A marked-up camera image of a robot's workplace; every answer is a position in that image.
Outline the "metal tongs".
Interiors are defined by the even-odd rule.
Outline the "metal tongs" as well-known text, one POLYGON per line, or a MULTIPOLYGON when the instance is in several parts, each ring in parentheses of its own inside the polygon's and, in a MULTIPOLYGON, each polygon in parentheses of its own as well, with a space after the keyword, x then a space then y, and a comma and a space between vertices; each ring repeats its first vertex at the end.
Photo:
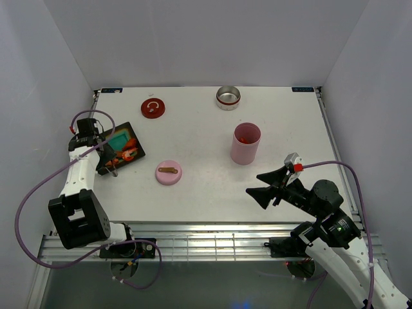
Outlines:
POLYGON ((117 177, 117 176, 118 176, 118 171, 117 171, 117 168, 116 168, 115 165, 112 165, 111 174, 112 174, 114 177, 117 177))

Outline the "pink cylindrical container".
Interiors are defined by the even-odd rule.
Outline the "pink cylindrical container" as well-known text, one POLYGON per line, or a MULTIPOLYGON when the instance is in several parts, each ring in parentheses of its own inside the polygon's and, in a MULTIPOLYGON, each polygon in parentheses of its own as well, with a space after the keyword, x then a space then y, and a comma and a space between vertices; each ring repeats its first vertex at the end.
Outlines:
POLYGON ((257 125, 249 122, 239 124, 233 133, 230 157, 233 162, 239 165, 251 164, 257 153, 261 140, 261 131, 257 125), (246 138, 248 144, 239 142, 240 138, 246 138))

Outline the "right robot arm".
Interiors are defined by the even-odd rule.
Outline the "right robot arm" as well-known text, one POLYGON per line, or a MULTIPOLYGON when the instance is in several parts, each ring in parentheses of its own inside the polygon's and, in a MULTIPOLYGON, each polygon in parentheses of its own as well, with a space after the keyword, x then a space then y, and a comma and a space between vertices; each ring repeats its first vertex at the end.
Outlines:
POLYGON ((318 180, 306 189, 298 179, 301 164, 265 174, 266 187, 248 188, 247 194, 266 209, 285 201, 315 218, 303 222, 283 242, 268 243, 278 254, 308 256, 341 286, 356 308, 411 308, 411 299, 391 281, 373 258, 353 220, 341 209, 344 199, 330 180, 318 180))

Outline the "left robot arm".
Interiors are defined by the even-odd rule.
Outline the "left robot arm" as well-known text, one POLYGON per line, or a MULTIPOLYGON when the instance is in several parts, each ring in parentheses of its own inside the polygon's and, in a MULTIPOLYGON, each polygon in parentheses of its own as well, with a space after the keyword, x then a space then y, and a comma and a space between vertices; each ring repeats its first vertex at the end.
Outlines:
POLYGON ((136 241, 125 223, 109 220, 94 193, 97 169, 116 157, 108 144, 75 146, 70 142, 71 166, 58 198, 49 201, 48 210, 61 242, 66 249, 85 247, 91 243, 114 244, 122 256, 132 256, 136 241))

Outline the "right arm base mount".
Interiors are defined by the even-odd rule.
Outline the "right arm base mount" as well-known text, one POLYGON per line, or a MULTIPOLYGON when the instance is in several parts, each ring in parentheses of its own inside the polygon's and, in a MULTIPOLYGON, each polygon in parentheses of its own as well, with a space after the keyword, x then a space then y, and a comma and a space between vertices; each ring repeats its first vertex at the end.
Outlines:
POLYGON ((273 237, 264 242, 263 246, 270 250, 272 258, 300 258, 308 259, 310 255, 306 253, 307 248, 312 250, 323 250, 323 246, 312 246, 303 241, 301 238, 289 237, 273 237))

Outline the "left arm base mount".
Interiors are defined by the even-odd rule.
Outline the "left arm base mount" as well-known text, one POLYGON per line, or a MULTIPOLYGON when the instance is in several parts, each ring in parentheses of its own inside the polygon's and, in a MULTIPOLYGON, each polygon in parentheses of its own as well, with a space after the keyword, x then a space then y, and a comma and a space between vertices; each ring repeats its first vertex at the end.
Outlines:
POLYGON ((144 238, 144 242, 115 245, 108 249, 101 249, 98 256, 102 259, 152 259, 156 254, 155 246, 152 243, 156 244, 156 238, 144 238))

